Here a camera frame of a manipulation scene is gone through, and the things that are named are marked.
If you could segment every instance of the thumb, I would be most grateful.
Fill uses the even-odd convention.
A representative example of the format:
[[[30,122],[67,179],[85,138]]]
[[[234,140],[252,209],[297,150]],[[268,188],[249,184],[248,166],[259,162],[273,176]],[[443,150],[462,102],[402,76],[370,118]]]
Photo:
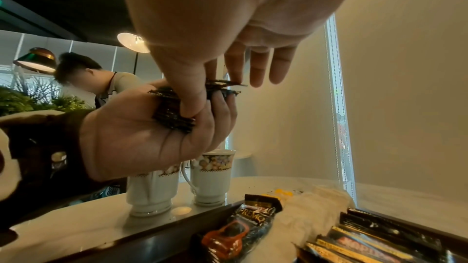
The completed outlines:
[[[206,73],[203,63],[187,63],[170,58],[159,48],[150,48],[151,55],[164,73],[164,78],[180,97],[180,114],[192,118],[206,105]]]

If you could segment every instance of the ceiling beam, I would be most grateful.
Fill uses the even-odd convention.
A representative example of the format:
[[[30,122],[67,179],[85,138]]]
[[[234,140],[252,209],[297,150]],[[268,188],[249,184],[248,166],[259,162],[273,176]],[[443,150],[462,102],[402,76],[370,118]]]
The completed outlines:
[[[12,1],[0,0],[0,20],[3,20],[28,34],[67,40],[86,41],[50,20]]]

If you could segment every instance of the teacup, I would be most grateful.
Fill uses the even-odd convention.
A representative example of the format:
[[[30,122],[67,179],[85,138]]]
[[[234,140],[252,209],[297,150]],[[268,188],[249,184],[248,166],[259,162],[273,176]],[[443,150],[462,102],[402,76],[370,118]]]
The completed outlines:
[[[165,171],[128,177],[127,203],[133,206],[130,215],[149,217],[171,209],[171,199],[177,195],[179,169],[180,164],[177,164]]]
[[[218,206],[225,202],[231,185],[234,154],[234,150],[216,149],[191,160],[190,180],[185,170],[182,170],[184,179],[195,195],[195,204]]]

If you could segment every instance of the forearm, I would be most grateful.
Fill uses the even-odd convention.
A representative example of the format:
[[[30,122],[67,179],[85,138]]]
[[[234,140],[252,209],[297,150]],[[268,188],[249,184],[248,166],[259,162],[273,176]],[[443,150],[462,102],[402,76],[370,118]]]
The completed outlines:
[[[43,215],[107,184],[94,181],[83,164],[80,128],[89,113],[81,110],[0,118],[4,158],[0,172],[0,230]]]

